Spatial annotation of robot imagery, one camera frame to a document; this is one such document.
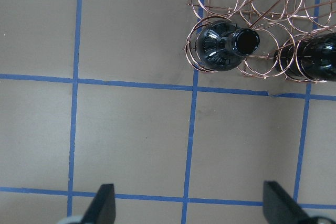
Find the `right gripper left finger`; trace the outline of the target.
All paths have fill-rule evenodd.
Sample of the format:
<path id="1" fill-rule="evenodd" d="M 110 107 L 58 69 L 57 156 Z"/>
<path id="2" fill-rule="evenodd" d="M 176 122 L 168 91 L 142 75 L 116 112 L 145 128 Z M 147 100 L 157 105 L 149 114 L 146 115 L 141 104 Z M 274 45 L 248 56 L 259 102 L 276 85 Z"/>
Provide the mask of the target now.
<path id="1" fill-rule="evenodd" d="M 80 223 L 113 224 L 116 220 L 114 184 L 100 186 Z"/>

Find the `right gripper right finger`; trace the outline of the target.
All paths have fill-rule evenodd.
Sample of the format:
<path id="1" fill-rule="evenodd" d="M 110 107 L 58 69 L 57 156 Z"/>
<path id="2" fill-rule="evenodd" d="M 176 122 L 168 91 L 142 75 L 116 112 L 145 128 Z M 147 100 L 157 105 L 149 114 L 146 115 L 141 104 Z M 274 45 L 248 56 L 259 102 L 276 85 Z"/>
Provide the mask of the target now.
<path id="1" fill-rule="evenodd" d="M 264 181 L 262 203 L 267 223 L 315 223 L 276 181 Z"/>

